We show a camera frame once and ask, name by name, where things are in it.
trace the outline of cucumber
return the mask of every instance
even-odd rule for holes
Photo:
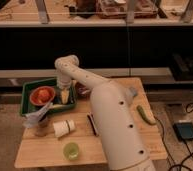
[[[149,125],[156,125],[156,122],[151,121],[151,120],[147,117],[147,115],[146,115],[146,113],[145,113],[145,111],[144,111],[144,109],[143,109],[142,106],[138,105],[138,106],[136,107],[136,110],[139,112],[140,116],[142,117],[142,119],[143,119],[147,124],[149,124]]]

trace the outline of white cup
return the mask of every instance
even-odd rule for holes
[[[53,123],[55,137],[59,138],[63,135],[69,134],[75,130],[75,124],[73,120],[65,120],[61,122]]]

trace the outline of green basket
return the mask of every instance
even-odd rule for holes
[[[23,90],[22,90],[20,116],[25,116],[27,113],[38,111],[41,108],[41,107],[34,106],[29,101],[29,96],[30,96],[32,90],[34,90],[40,86],[52,86],[56,91],[56,96],[53,100],[53,103],[54,104],[62,104],[61,103],[62,100],[60,99],[60,95],[58,95],[60,92],[60,89],[57,87],[57,79],[56,78],[38,80],[38,81],[25,83],[23,85]],[[65,110],[73,109],[75,106],[76,106],[76,93],[75,93],[74,86],[71,86],[70,92],[69,92],[68,103],[66,105],[63,105],[60,107],[49,109],[47,114],[59,113],[59,112],[65,111]]]

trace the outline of plastic cup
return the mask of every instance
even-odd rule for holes
[[[70,142],[65,145],[63,154],[68,160],[76,160],[79,156],[79,146],[77,143]]]

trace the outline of banana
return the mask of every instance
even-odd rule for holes
[[[63,89],[61,90],[61,99],[62,99],[62,104],[67,104],[68,103],[68,97],[69,97],[69,89]]]

